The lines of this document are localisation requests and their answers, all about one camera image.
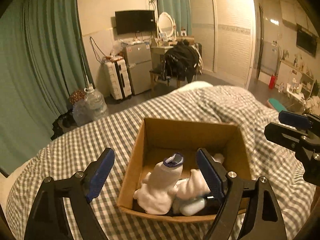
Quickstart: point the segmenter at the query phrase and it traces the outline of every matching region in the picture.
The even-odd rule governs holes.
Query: bed
[[[111,147],[116,152],[115,164],[100,196],[92,202],[92,209],[108,238],[202,239],[211,223],[157,222],[122,214],[116,206],[140,122],[146,116],[238,124],[252,179],[262,175],[269,179],[282,211],[287,238],[297,234],[310,214],[315,186],[303,180],[303,166],[292,151],[265,139],[264,127],[269,122],[278,122],[278,113],[258,102],[245,89],[193,82],[64,134],[9,176],[0,202],[15,238],[24,237],[28,214],[44,177],[68,178],[95,161],[105,147]],[[74,238],[81,239],[67,199],[65,208]],[[239,233],[243,218],[244,215],[238,216],[232,238]]]

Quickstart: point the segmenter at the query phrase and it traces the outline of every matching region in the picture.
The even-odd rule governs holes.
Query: black television screen
[[[115,14],[118,34],[150,32],[156,30],[155,11],[118,11],[115,12]]]
[[[305,32],[298,26],[297,30],[297,47],[316,57],[317,52],[317,37],[313,34]]]

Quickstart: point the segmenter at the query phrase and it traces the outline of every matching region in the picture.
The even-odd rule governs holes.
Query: white sliding door wardrobe
[[[190,0],[192,33],[202,44],[204,73],[248,88],[254,67],[253,0]]]

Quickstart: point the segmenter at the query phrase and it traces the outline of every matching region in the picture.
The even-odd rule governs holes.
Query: mirror
[[[160,14],[158,19],[158,28],[160,33],[166,33],[167,37],[170,38],[173,35],[173,20],[169,14],[163,12]]]

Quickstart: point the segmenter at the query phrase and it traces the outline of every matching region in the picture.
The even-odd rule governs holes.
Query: green curtain
[[[158,0],[159,14],[167,12],[174,18],[177,31],[180,33],[181,27],[187,30],[187,34],[191,35],[191,9],[189,0]]]
[[[76,0],[14,0],[0,19],[0,168],[11,173],[51,140],[84,88]]]

